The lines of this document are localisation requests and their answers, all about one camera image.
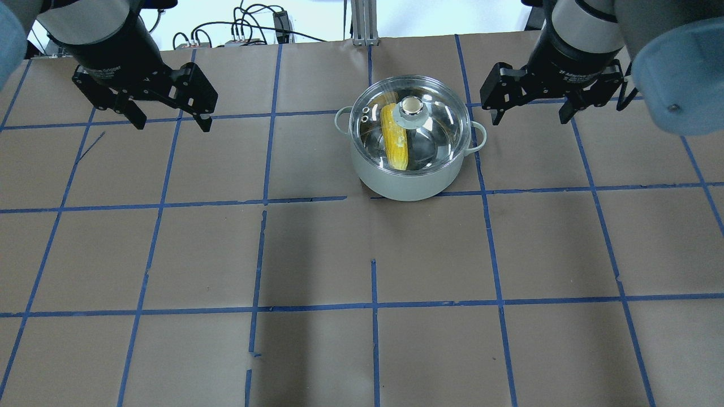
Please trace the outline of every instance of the glass lid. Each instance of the glass lid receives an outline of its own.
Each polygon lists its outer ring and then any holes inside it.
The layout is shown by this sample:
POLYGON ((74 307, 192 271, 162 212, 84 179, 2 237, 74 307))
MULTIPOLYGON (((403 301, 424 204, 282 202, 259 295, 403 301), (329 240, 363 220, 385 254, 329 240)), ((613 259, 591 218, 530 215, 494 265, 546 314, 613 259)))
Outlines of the glass lid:
POLYGON ((431 77, 390 77, 355 102, 350 134, 372 164, 422 175, 452 162, 470 142, 470 117, 450 88, 431 77))

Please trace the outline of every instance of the blue grid line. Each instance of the blue grid line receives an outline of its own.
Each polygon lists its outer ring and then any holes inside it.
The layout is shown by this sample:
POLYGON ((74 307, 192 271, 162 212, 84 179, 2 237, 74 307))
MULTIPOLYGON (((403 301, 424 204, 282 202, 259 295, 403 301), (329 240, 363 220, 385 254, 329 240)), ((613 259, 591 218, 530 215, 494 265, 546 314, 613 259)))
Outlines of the blue grid line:
POLYGON ((611 237, 608 233, 608 227, 606 225, 606 219, 603 216, 603 209, 601 208, 601 202, 598 197, 597 187, 593 180, 593 175, 591 173, 591 167, 588 163, 588 158, 586 157, 586 151, 584 149, 583 141, 581 139, 581 134, 578 131, 578 125, 576 124, 576 118, 571 119, 571 126, 573 127, 573 134, 576 136, 576 142, 578 144, 578 150, 581 153, 581 160, 584 164, 584 169, 586 170, 586 177, 588 178, 589 184, 591 186, 591 195, 593 196, 593 200, 596 206, 596 212, 598 213, 598 220, 601 224, 601 231, 603 232, 603 238, 606 242, 606 249, 608 250, 608 257, 611 261, 611 268, 613 269, 613 274, 616 280, 616 285, 618 286, 618 293, 621 299, 621 305, 623 306, 623 313, 626 317, 626 324, 628 325, 628 333, 631 335, 631 343, 633 345, 633 351, 636 354, 636 361, 639 364, 639 371, 641 372, 641 380, 644 383, 644 389, 646 390, 646 396, 649 400, 649 407, 656 407, 656 401, 654 400, 654 394, 651 389, 651 385, 649 383, 649 375, 646 371, 646 366, 644 364, 644 358, 641 355, 641 349, 639 347, 639 339, 636 336, 636 328, 634 327, 634 320, 631 318, 631 310, 628 308, 628 301, 626 299, 626 291, 623 289, 623 283, 620 281, 620 273, 618 270, 618 263, 616 261, 616 256, 613 253, 613 245, 611 243, 611 237))
POLYGON ((259 312, 259 292, 261 291, 261 266, 264 262, 264 240, 266 239, 266 210, 261 212, 259 227, 259 248, 256 254, 256 277, 254 280, 254 300, 251 307, 251 328, 249 329, 249 353, 254 352, 256 345, 256 319, 259 312))
MULTIPOLYGON (((649 294, 627 295, 625 298, 615 297, 566 297, 566 298, 515 298, 505 299, 505 305, 545 305, 569 303, 617 303, 648 301, 698 301, 724 299, 724 293, 695 294, 649 294)), ((462 306, 497 306, 497 300, 466 300, 466 301, 408 301, 408 302, 377 302, 377 303, 338 303, 308 306, 233 306, 219 308, 181 308, 181 309, 143 309, 141 315, 196 315, 196 314, 251 314, 254 311, 264 313, 275 312, 309 312, 309 311, 341 311, 348 309, 403 309, 403 308, 449 308, 462 306)), ((111 309, 97 311, 34 311, 28 318, 74 317, 74 316, 124 316, 135 315, 135 309, 111 309)), ((0 318, 23 318, 24 312, 0 312, 0 318)))
POLYGON ((367 86, 372 86, 372 45, 367 46, 367 86))
MULTIPOLYGON (((316 116, 323 114, 335 114, 336 110, 310 110, 305 112, 277 112, 274 116, 316 116)), ((256 117, 271 117, 271 113, 248 113, 248 114, 222 114, 219 116, 212 115, 211 118, 214 120, 226 120, 226 119, 253 119, 256 117)), ((146 123, 162 123, 162 122, 189 122, 192 121, 192 117, 181 117, 181 118, 165 118, 165 119, 148 119, 146 123)), ((58 127, 85 127, 90 126, 115 126, 115 125, 129 125, 131 122, 128 120, 114 120, 110 122, 77 122, 77 123, 55 123, 51 125, 18 125, 18 126, 7 126, 5 130, 27 130, 27 129, 49 129, 58 127)))
POLYGON ((715 300, 724 298, 724 293, 700 293, 700 294, 654 294, 654 295, 630 295, 628 301, 679 301, 679 300, 715 300))
POLYGON ((277 117, 279 116, 321 116, 323 114, 335 114, 337 113, 336 110, 313 110, 309 112, 283 112, 283 113, 277 113, 277 117))
POLYGON ((246 370, 246 381, 244 383, 244 407, 249 407, 251 401, 251 369, 246 370))
POLYGON ((106 135, 106 132, 101 132, 101 135, 99 135, 98 138, 97 138, 94 142, 92 142, 92 144, 90 145, 90 147, 88 147, 88 148, 83 152, 83 154, 80 155, 80 158, 78 159, 78 161, 82 160, 83 157, 85 157, 85 155, 88 154, 88 152, 91 150, 91 148, 93 148, 93 147, 97 144, 97 142, 99 142, 99 141, 103 138, 103 136, 105 136, 105 135, 106 135))
MULTIPOLYGON (((88 121, 90 122, 93 120, 93 116, 96 114, 96 109, 93 108, 90 111, 90 116, 88 117, 88 121)), ((68 176, 68 182, 65 185, 65 192, 63 192, 63 199, 61 200, 60 207, 63 208, 65 206, 65 203, 68 200, 68 193, 70 192, 70 186, 73 184, 73 178, 75 177, 75 171, 78 168, 78 161, 83 154, 83 146, 85 145, 85 140, 88 138, 88 131, 91 129, 90 126, 85 127, 85 131, 83 132, 83 137, 80 139, 80 145, 78 146, 78 151, 75 154, 75 161, 73 164, 73 168, 70 170, 70 175, 68 176)), ((22 339, 22 334, 25 331, 25 324, 28 323, 28 316, 30 314, 30 310, 33 307, 33 301, 35 301, 35 294, 38 292, 38 286, 41 283, 41 278, 43 277, 43 272, 45 271, 45 265, 48 261, 48 255, 50 254, 50 249, 53 245, 53 239, 55 238, 55 234, 58 231, 58 225, 60 223, 60 217, 62 215, 62 212, 58 212, 58 214, 55 216, 55 222, 53 223, 53 228, 50 232, 50 237, 48 238, 48 243, 46 244, 46 249, 43 252, 43 259, 41 260, 41 264, 38 268, 38 273, 35 276, 35 282, 33 283, 33 289, 30 291, 30 297, 28 298, 28 303, 25 306, 25 312, 22 316, 22 321, 20 322, 20 327, 18 328, 17 335, 15 337, 15 342, 12 346, 12 351, 10 352, 10 357, 7 362, 7 366, 5 367, 5 373, 3 374, 2 382, 0 382, 0 400, 2 400, 2 396, 5 393, 5 387, 7 386, 7 380, 10 377, 10 371, 12 370, 12 364, 15 361, 15 356, 17 355, 17 349, 20 346, 20 341, 22 339)))
MULTIPOLYGON (((259 293, 261 291, 261 268, 264 263, 264 241, 266 238, 266 209, 261 212, 261 224, 259 226, 259 246, 256 254, 256 276, 254 277, 254 299, 251 306, 251 323, 249 327, 249 353, 255 355, 256 347, 256 322, 259 315, 259 293)), ((245 383, 245 404, 250 403, 251 398, 251 369, 246 372, 245 383)))
POLYGON ((123 316, 135 315, 135 309, 108 309, 99 311, 36 311, 30 312, 30 318, 45 318, 58 316, 123 316))
POLYGON ((22 84, 25 82, 25 77, 28 76, 28 71, 30 70, 30 64, 33 63, 32 59, 28 60, 28 63, 25 65, 25 69, 22 71, 22 76, 20 76, 20 82, 17 83, 17 87, 15 88, 15 93, 12 94, 12 99, 10 99, 10 104, 7 105, 7 110, 5 111, 5 116, 2 119, 2 123, 0 123, 0 133, 2 133, 2 130, 5 128, 5 125, 7 124, 7 119, 10 117, 10 112, 12 112, 12 107, 15 106, 15 101, 17 100, 17 96, 20 95, 20 89, 22 88, 22 84))
MULTIPOLYGON (((455 45, 458 48, 458 57, 460 58, 460 71, 463 75, 463 83, 465 85, 466 103, 471 104, 470 99, 470 85, 468 83, 468 74, 465 69, 465 58, 463 57, 463 48, 460 45, 460 36, 455 34, 455 45)), ((473 116, 473 108, 468 107, 468 114, 470 117, 473 116)), ((472 130, 473 142, 477 146, 478 139, 476 132, 472 130)), ((483 172, 480 165, 480 152, 475 153, 475 165, 478 172, 478 181, 480 182, 480 191, 485 191, 485 179, 483 178, 483 172)), ((510 388, 510 402, 513 407, 518 407, 518 396, 515 391, 515 378, 513 376, 513 362, 510 357, 510 343, 508 342, 508 326, 505 322, 505 302, 502 296, 502 288, 500 286, 500 274, 498 273, 497 257, 495 256, 495 243, 493 240, 492 224, 490 222, 490 210, 488 205, 487 194, 481 194, 483 201, 483 214, 485 218, 485 230, 488 238, 488 247, 490 250, 490 260, 493 269, 493 280, 495 283, 495 299, 498 307, 498 317, 500 320, 500 334, 502 339, 503 354, 505 355, 505 369, 508 373, 508 387, 510 388)))
MULTIPOLYGON (((724 187, 724 182, 706 182, 708 187, 724 187)), ((682 183, 682 184, 652 184, 652 185, 607 185, 597 186, 597 191, 612 190, 651 190, 651 189, 677 189, 677 188, 700 188, 700 183, 682 183)), ((532 188, 532 189, 503 189, 503 190, 486 190, 486 195, 500 194, 517 194, 517 193, 559 193, 559 192, 586 192, 590 191, 590 187, 561 187, 561 188, 532 188)), ((436 197, 443 196, 479 196, 482 192, 479 190, 462 190, 462 191, 444 191, 438 193, 436 197)), ((344 201, 347 196, 311 196, 304 198, 271 198, 267 200, 268 204, 298 204, 303 202, 327 202, 327 201, 344 201)), ((371 196, 370 199, 387 199, 384 196, 371 196)), ((248 199, 246 201, 196 201, 196 202, 171 202, 164 203, 164 208, 189 208, 194 206, 236 206, 236 205, 258 205, 263 204, 263 199, 248 199)), ((137 203, 126 205, 97 205, 97 206, 66 206, 64 208, 18 208, 18 209, 0 209, 0 214, 34 214, 44 212, 78 212, 78 211, 115 211, 128 209, 157 209, 160 203, 137 203)))
POLYGON ((564 187, 564 188, 532 188, 532 189, 499 189, 487 190, 486 195, 503 195, 511 193, 550 193, 550 192, 581 192, 589 191, 589 187, 564 187))
POLYGON ((696 162, 696 158, 694 157, 694 152, 691 150, 689 142, 686 141, 686 138, 681 136, 681 142, 686 149, 686 153, 689 155, 691 165, 694 167, 694 171, 696 171, 696 176, 699 177, 699 186, 704 188, 704 193, 707 195, 709 206, 712 207, 712 212, 714 212, 714 218, 717 220, 717 225, 719 225, 719 231, 722 233, 722 236, 724 236, 724 223, 722 223, 722 218, 719 215, 719 211, 717 210, 717 204, 714 202, 714 198, 712 197, 712 191, 709 190, 707 182, 704 181, 704 174, 702 173, 702 169, 699 168, 699 164, 696 162))
MULTIPOLYGON (((191 51, 191 62, 196 60, 196 50, 191 51)), ((151 244, 148 249, 148 259, 146 260, 146 270, 143 273, 143 281, 141 282, 140 293, 138 294, 138 304, 136 305, 135 316, 133 317, 133 326, 131 328, 131 336, 128 341, 128 351, 126 352, 126 360, 123 366, 123 375, 121 376, 120 388, 118 390, 118 402, 117 407, 123 406, 123 398, 125 397, 126 384, 128 383, 128 372, 130 371, 131 360, 133 358, 133 348, 135 347, 135 339, 138 334, 138 324, 140 322, 141 311, 143 310, 143 301, 146 299, 146 288, 148 287, 148 272, 151 270, 153 264, 153 255, 156 252, 156 242, 159 237, 159 230, 161 229, 161 219, 164 215, 164 204, 166 203, 166 194, 169 189, 169 180, 171 179, 171 168, 173 168, 174 156, 176 154, 176 144, 179 138, 179 131, 181 130, 181 118, 183 117, 183 110, 179 111, 178 120, 176 121, 176 127, 174 129, 174 137, 171 142, 171 148, 169 149, 169 159, 166 164, 166 174, 164 176, 164 185, 161 189, 161 198, 159 201, 159 212, 156 217, 156 225, 153 228, 153 236, 151 237, 151 244)))
POLYGON ((277 67, 274 70, 274 93, 271 97, 271 119, 269 120, 269 141, 266 144, 266 167, 264 169, 264 205, 269 201, 269 173, 272 170, 272 147, 274 147, 274 122, 277 117, 277 96, 279 94, 279 71, 282 67, 282 44, 277 49, 277 67))
POLYGON ((379 392, 379 324, 377 321, 377 260, 372 259, 372 364, 374 374, 374 407, 380 407, 379 392))
POLYGON ((505 300, 505 305, 612 303, 618 301, 621 301, 621 297, 526 298, 519 300, 505 300))
MULTIPOLYGON (((347 196, 313 196, 310 198, 275 198, 269 199, 269 204, 298 204, 303 202, 344 201, 347 196)), ((136 205, 98 205, 98 206, 68 206, 64 208, 28 208, 28 209, 0 209, 0 214, 32 214, 39 212, 82 212, 82 211, 124 211, 129 209, 158 209, 164 208, 190 208, 197 206, 237 206, 258 205, 261 199, 247 201, 200 201, 200 202, 171 202, 171 203, 140 203, 136 205)))

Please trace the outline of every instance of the yellow corn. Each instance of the yellow corn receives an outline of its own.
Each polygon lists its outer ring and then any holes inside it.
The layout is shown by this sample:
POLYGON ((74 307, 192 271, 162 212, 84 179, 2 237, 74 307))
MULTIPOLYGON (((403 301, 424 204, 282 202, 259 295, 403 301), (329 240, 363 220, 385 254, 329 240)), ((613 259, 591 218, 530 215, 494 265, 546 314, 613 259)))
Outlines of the yellow corn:
POLYGON ((392 118, 392 110, 396 106, 397 104, 394 103, 388 104, 382 108, 380 113, 384 151, 392 168, 407 169, 407 132, 395 123, 395 119, 392 118))

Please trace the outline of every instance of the black cable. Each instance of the black cable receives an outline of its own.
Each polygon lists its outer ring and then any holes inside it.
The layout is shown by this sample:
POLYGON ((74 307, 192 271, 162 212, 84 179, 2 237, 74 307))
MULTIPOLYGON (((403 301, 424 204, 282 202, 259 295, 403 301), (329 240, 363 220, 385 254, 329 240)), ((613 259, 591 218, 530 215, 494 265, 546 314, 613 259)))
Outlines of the black cable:
MULTIPOLYGON (((245 9, 242 9, 241 7, 234 7, 234 22, 237 22, 238 20, 244 20, 244 14, 243 14, 243 13, 245 13, 245 12, 246 12, 246 10, 245 10, 245 9), (239 10, 240 12, 242 12, 241 19, 236 18, 236 11, 237 11, 237 10, 239 10)), ((244 27, 242 26, 242 28, 241 28, 241 34, 242 34, 245 38, 251 38, 251 37, 254 35, 254 29, 253 29, 252 27, 249 27, 249 36, 246 37, 246 33, 244 33, 244 27)))
MULTIPOLYGON (((239 25, 244 25, 244 26, 246 26, 246 27, 252 26, 251 24, 249 24, 249 23, 247 23, 247 22, 210 21, 210 22, 205 22, 205 23, 203 23, 203 24, 197 25, 196 28, 194 28, 193 30, 191 30, 191 33, 194 33, 194 32, 195 32, 196 30, 198 30, 199 28, 206 27, 207 25, 212 25, 212 24, 230 24, 230 25, 239 24, 239 25)), ((306 35, 306 34, 298 33, 297 31, 284 30, 284 29, 281 29, 281 28, 273 28, 273 27, 261 27, 261 26, 259 26, 259 25, 254 25, 254 27, 258 28, 259 30, 272 30, 272 31, 276 31, 276 32, 278 32, 278 33, 286 33, 286 34, 300 35, 300 36, 302 36, 302 37, 304 37, 304 38, 309 38, 310 40, 315 40, 315 41, 319 41, 319 42, 322 42, 322 43, 327 42, 327 41, 325 41, 325 40, 323 40, 323 39, 321 39, 321 38, 317 38, 317 37, 313 37, 313 36, 311 36, 311 35, 306 35)))
POLYGON ((209 39, 209 48, 213 48, 213 46, 211 45, 211 36, 209 36, 209 33, 207 33, 205 30, 196 30, 195 38, 196 38, 196 42, 198 43, 198 45, 201 45, 201 40, 198 39, 199 31, 201 31, 209 39))
POLYGON ((173 40, 174 49, 176 49, 176 37, 178 37, 179 35, 181 35, 181 36, 183 37, 183 39, 186 40, 186 43, 190 43, 189 40, 188 40, 188 37, 186 36, 186 34, 184 34, 184 33, 176 33, 176 34, 174 34, 174 40, 173 40))
MULTIPOLYGON (((246 16, 249 16, 256 23, 256 27, 259 27, 259 21, 252 14, 253 13, 248 12, 248 8, 242 9, 241 7, 234 7, 234 21, 235 22, 237 22, 239 20, 241 20, 242 22, 246 22, 246 16), (236 18, 236 10, 239 10, 242 12, 240 19, 236 18)), ((253 27, 255 27, 255 26, 250 24, 248 27, 249 27, 249 36, 247 38, 252 39, 254 37, 254 28, 253 27)), ((259 32, 261 33, 261 38, 264 40, 264 43, 269 43, 266 39, 266 35, 264 35, 264 31, 262 29, 259 29, 259 32)))
POLYGON ((270 12, 272 12, 272 13, 275 13, 274 9, 272 9, 272 7, 274 7, 274 6, 267 6, 267 5, 265 5, 265 4, 255 3, 255 4, 250 5, 250 6, 247 7, 246 9, 247 9, 247 10, 251 10, 251 7, 259 7, 258 10, 254 11, 255 13, 258 13, 258 12, 260 12, 261 10, 266 10, 266 9, 268 9, 268 10, 269 10, 270 12))
POLYGON ((163 14, 163 13, 165 13, 165 12, 166 12, 166 10, 161 10, 161 9, 159 10, 158 15, 156 15, 156 22, 153 24, 153 27, 151 27, 151 29, 148 30, 148 33, 149 33, 149 34, 152 33, 153 30, 155 30, 156 27, 159 26, 159 23, 161 22, 161 14, 163 14))
POLYGON ((628 86, 628 81, 626 80, 626 78, 631 76, 631 65, 633 65, 633 63, 629 62, 628 69, 626 69, 626 74, 623 76, 623 83, 621 84, 621 89, 618 91, 618 100, 616 101, 616 110, 619 112, 624 110, 626 107, 628 107, 628 105, 631 104, 631 102, 636 97, 636 95, 639 94, 639 89, 633 88, 633 90, 631 91, 631 93, 628 94, 628 96, 626 96, 625 98, 623 97, 623 95, 626 94, 626 86, 628 86))
POLYGON ((259 21, 257 21, 256 17, 254 17, 254 16, 251 15, 251 14, 244 13, 244 14, 242 14, 242 17, 241 17, 240 19, 237 19, 236 21, 246 22, 246 23, 248 24, 248 27, 249 27, 249 30, 250 30, 250 34, 249 34, 249 37, 248 37, 249 39, 252 39, 252 37, 253 37, 253 35, 252 35, 252 33, 253 33, 253 27, 257 27, 257 28, 259 29, 259 33, 261 34, 261 39, 264 41, 264 43, 268 43, 268 42, 266 41, 266 35, 264 35, 264 31, 263 31, 263 30, 261 29, 261 27, 259 26, 259 21), (254 22, 256 23, 256 25, 253 25, 253 24, 250 24, 249 22, 247 22, 246 19, 244 18, 245 15, 248 15, 249 17, 251 17, 251 19, 254 20, 254 22))

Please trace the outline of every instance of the cooking pot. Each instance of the cooking pot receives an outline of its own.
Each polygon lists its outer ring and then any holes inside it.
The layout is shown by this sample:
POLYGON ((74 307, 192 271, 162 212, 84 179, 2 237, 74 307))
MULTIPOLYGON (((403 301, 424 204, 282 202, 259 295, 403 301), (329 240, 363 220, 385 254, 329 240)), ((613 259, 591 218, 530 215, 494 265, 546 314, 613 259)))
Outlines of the cooking pot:
POLYGON ((341 108, 334 126, 350 139, 360 179, 396 201, 419 201, 447 188, 463 159, 485 145, 487 131, 470 119, 462 100, 431 77, 389 77, 370 86, 353 106, 341 108), (339 118, 350 113, 348 131, 339 118), (482 141, 470 148, 471 126, 482 141))

